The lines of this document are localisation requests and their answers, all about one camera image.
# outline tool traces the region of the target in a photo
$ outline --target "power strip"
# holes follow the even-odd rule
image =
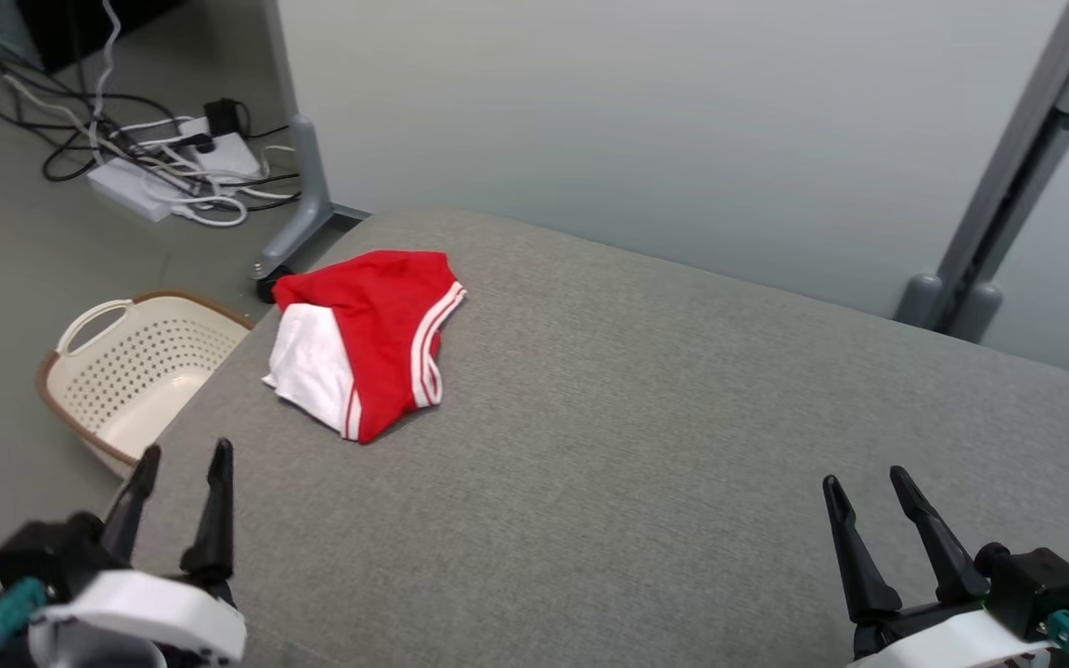
[[[166,177],[180,186],[189,187],[186,182],[179,178]],[[130,208],[131,212],[143,216],[151,222],[159,222],[171,214],[172,204],[160,202],[148,195],[143,187],[143,178],[148,180],[148,187],[154,193],[165,196],[165,198],[187,197],[161,178],[148,176],[148,172],[143,168],[128,164],[123,158],[114,158],[89,173],[89,183],[92,183],[94,190],[98,193]]]
[[[199,118],[189,122],[180,123],[180,133],[183,137],[208,134],[208,119]],[[241,183],[243,181],[258,181],[263,173],[263,166],[259,165],[254,153],[246,146],[246,140],[242,139],[236,131],[229,135],[221,135],[213,138],[214,149],[207,153],[197,150],[195,146],[187,147],[187,153],[191,160],[202,166],[205,170],[232,171],[245,174],[246,178],[236,176],[215,176],[213,181],[224,185],[224,183]],[[236,187],[222,187],[226,195],[231,195]]]

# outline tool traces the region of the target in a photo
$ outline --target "beige plastic basket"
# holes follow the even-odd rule
[[[71,349],[110,313],[113,322]],[[38,394],[124,477],[253,326],[185,292],[106,301],[60,337],[38,370]]]

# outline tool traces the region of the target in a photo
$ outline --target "gray tabletop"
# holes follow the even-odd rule
[[[167,429],[137,564],[189,545],[236,451],[247,665],[843,665],[819,482],[933,601],[888,485],[969,549],[1069,559],[1069,372],[486,215],[378,215],[324,258],[449,253],[445,403],[368,447],[259,382],[267,316]]]

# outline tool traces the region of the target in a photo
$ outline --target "black knob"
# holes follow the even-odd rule
[[[976,553],[976,571],[980,572],[985,578],[992,578],[992,566],[995,566],[996,558],[1009,554],[1009,548],[1001,543],[988,543]]]

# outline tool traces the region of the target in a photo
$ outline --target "red and white garment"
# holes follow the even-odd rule
[[[463,299],[448,255],[431,250],[373,250],[284,276],[263,380],[345,439],[369,444],[403,415],[439,403],[439,327]]]

